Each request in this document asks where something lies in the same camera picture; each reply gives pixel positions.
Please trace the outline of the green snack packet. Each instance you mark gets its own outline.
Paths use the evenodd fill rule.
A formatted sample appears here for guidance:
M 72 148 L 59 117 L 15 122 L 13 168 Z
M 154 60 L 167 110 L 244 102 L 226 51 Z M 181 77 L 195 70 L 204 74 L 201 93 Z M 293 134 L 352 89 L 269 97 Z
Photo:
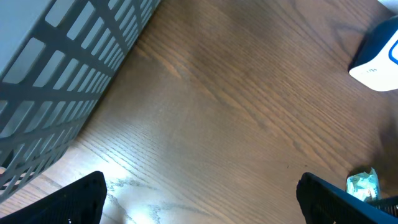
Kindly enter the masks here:
M 369 172 L 351 175 L 346 180 L 346 193 L 362 202 L 372 202 L 381 199 L 379 179 L 372 167 Z

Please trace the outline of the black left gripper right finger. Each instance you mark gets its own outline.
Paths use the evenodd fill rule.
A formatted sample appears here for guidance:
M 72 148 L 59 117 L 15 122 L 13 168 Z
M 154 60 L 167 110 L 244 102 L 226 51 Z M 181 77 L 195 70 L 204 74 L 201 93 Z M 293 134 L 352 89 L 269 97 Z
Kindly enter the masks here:
M 307 223 L 397 223 L 393 217 L 346 193 L 318 176 L 305 172 L 296 198 Z

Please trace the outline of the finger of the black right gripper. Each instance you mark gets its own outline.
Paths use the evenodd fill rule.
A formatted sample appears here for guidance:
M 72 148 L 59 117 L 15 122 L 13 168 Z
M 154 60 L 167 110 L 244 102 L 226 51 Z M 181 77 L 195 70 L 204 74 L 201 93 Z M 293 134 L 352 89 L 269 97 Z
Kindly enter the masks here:
M 369 204 L 393 217 L 398 217 L 398 196 L 373 200 Z

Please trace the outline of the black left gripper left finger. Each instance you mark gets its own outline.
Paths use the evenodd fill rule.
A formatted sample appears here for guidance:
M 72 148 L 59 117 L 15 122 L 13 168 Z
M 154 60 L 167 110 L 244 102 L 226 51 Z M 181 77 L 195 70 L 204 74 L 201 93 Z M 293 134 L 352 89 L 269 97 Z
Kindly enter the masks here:
M 107 195 L 104 175 L 92 172 L 1 218 L 1 224 L 99 224 Z

